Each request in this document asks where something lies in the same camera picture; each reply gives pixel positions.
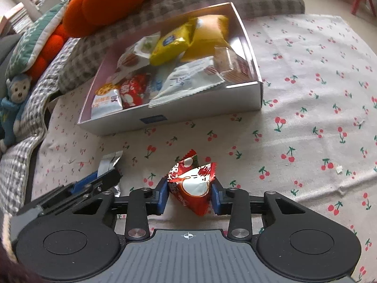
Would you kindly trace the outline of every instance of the green and white pillow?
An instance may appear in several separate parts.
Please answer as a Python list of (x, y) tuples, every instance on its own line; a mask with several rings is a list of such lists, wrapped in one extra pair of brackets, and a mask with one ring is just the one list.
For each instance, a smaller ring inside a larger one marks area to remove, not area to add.
[(12, 80), (33, 66), (47, 39), (62, 21), (67, 5), (68, 1), (55, 5), (27, 29), (9, 60), (6, 78)]

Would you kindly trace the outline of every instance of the snack package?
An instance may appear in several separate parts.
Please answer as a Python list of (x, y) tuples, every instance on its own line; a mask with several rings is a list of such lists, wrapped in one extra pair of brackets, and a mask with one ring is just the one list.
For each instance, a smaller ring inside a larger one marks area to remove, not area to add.
[(159, 67), (156, 67), (156, 74), (150, 80), (147, 87), (147, 94), (152, 99), (158, 95), (163, 87), (167, 77), (173, 72), (176, 65), (176, 60), (169, 61)]
[(150, 55), (155, 48), (160, 33), (145, 36), (137, 43), (127, 48), (117, 63), (116, 74), (113, 84), (118, 84), (124, 77), (129, 76), (133, 71), (149, 65)]
[(184, 24), (161, 37), (150, 56), (150, 64), (162, 65), (184, 52), (191, 43), (192, 29), (191, 24)]
[(232, 49), (216, 47), (214, 66), (227, 82), (240, 84), (253, 80), (247, 61)]
[(167, 175), (170, 192), (195, 214), (207, 213), (210, 185), (214, 180), (216, 163), (198, 167), (197, 153), (191, 150)]
[(159, 94), (150, 100), (149, 107), (171, 102), (224, 83), (216, 71), (213, 56), (176, 67), (167, 77)]
[(132, 77), (132, 79), (123, 82), (120, 87), (120, 96), (124, 108), (139, 106), (143, 104), (144, 93), (147, 87), (149, 74), (142, 73)]
[(206, 15), (189, 21), (196, 26), (190, 47), (181, 58), (182, 62), (214, 55), (214, 48), (230, 47), (228, 39), (228, 17), (223, 15)]
[(96, 91), (90, 117), (95, 119), (122, 109), (119, 86), (109, 83)]

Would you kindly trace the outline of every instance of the white rope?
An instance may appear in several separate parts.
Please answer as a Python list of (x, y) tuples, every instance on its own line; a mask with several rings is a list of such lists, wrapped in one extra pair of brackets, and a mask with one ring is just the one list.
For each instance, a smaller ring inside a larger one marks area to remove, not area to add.
[(3, 241), (3, 247), (8, 254), (9, 259), (17, 263), (17, 258), (13, 253), (12, 250), (12, 243), (11, 243), (11, 218), (12, 215), (9, 213), (4, 214), (4, 219), (3, 219), (3, 233), (2, 233), (2, 241)]

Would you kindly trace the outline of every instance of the gray checkered fabric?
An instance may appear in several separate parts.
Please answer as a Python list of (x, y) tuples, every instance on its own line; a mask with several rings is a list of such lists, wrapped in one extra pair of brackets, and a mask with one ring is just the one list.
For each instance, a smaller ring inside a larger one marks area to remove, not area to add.
[(126, 33), (194, 9), (224, 2), (233, 2), (241, 18), (305, 12), (303, 0), (149, 0), (137, 14), (80, 39), (59, 77), (59, 89), (66, 93), (92, 78), (107, 48)]
[(44, 139), (46, 103), (58, 91), (57, 77), (78, 39), (69, 39), (48, 66), (22, 114), (19, 143), (7, 150), (0, 161), (0, 206), (2, 212), (15, 214), (25, 200), (29, 163), (34, 148)]

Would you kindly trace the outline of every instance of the orange plush toy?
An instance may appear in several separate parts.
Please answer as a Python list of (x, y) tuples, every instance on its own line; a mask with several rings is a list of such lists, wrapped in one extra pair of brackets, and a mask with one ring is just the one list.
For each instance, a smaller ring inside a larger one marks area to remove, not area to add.
[(71, 0), (63, 17), (70, 37), (85, 37), (129, 15), (144, 0)]
[(26, 71), (26, 74), (31, 76), (32, 83), (36, 83), (43, 72), (50, 65), (51, 61), (57, 56), (63, 48), (69, 36), (62, 24), (59, 24), (52, 35), (47, 39), (42, 51), (39, 53), (35, 63)]

